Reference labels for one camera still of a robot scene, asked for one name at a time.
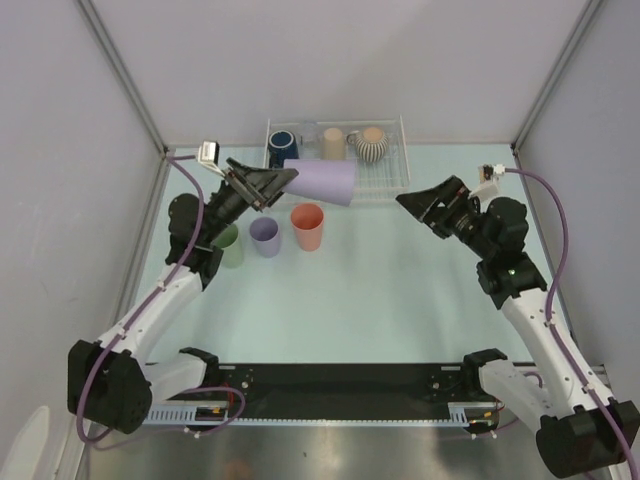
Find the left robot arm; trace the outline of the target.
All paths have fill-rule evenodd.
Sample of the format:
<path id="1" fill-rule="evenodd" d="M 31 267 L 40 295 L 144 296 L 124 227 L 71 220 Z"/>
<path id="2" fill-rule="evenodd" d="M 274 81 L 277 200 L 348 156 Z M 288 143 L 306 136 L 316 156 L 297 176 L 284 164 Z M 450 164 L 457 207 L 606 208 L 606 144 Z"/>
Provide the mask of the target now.
<path id="1" fill-rule="evenodd" d="M 146 297 L 93 342 L 79 340 L 68 354 L 67 407 L 80 439 L 99 442 L 85 421 L 106 432 L 135 432 L 154 403 L 194 394 L 207 400 L 228 395 L 216 355 L 194 347 L 171 360 L 151 363 L 156 343 L 179 313 L 203 293 L 216 276 L 224 252 L 216 239 L 248 209 L 262 211 L 283 195 L 297 170 L 261 169 L 228 159 L 226 169 L 210 168 L 221 184 L 206 198 L 200 187 L 169 204 L 169 253 L 165 268 Z"/>

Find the pink cup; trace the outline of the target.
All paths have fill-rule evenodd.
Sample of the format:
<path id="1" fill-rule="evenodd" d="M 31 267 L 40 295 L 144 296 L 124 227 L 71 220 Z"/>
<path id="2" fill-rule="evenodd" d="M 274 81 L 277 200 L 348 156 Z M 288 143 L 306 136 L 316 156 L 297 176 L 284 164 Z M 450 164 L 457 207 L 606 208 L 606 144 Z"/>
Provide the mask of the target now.
<path id="1" fill-rule="evenodd" d="M 290 221 L 299 247 L 307 252 L 317 250 L 322 241 L 324 211 L 314 203 L 303 203 L 293 208 Z"/>

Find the large purple cup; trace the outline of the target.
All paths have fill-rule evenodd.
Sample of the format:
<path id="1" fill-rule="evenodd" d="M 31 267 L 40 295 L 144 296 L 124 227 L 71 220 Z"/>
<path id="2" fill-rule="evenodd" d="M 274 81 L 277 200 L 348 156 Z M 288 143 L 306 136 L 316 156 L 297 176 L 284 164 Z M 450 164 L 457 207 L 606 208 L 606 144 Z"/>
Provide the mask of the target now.
<path id="1" fill-rule="evenodd" d="M 284 168 L 298 172 L 285 193 L 343 207 L 351 204 L 357 175 L 355 161 L 287 159 Z"/>

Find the small purple cup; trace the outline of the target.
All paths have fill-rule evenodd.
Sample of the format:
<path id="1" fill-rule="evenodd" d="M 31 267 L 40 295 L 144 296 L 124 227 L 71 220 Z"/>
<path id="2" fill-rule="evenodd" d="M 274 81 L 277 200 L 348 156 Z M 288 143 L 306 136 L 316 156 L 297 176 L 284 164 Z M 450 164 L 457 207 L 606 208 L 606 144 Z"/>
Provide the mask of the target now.
<path id="1" fill-rule="evenodd" d="M 264 258 L 273 258 L 281 248 L 280 227 L 270 217 L 259 217 L 249 226 L 249 235 L 257 252 Z"/>

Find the green cup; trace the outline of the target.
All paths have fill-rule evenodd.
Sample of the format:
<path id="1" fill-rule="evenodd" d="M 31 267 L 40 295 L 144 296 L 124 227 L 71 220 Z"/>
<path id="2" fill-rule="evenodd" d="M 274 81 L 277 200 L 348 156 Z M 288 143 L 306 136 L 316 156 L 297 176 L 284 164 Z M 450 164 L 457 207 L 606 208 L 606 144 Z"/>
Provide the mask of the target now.
<path id="1" fill-rule="evenodd" d="M 244 251 L 240 236 L 240 230 L 236 224 L 227 227 L 212 243 L 222 252 L 221 265 L 234 269 L 242 265 Z"/>

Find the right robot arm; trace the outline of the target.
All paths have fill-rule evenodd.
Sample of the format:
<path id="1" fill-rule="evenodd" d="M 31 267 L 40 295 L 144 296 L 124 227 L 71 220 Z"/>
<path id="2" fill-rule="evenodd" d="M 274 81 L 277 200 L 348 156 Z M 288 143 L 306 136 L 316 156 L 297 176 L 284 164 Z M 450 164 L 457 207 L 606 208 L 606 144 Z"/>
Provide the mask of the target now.
<path id="1" fill-rule="evenodd" d="M 461 376 L 463 393 L 473 401 L 492 395 L 505 403 L 534 434 L 543 463 L 557 478 L 599 469 L 614 479 L 638 478 L 631 448 L 639 411 L 615 398 L 554 313 L 551 288 L 524 250 L 526 206 L 499 196 L 482 208 L 456 176 L 396 200 L 436 236 L 454 236 L 479 257 L 482 290 L 514 327 L 543 380 L 535 385 L 501 352 L 486 350 L 465 357 L 471 370 Z"/>

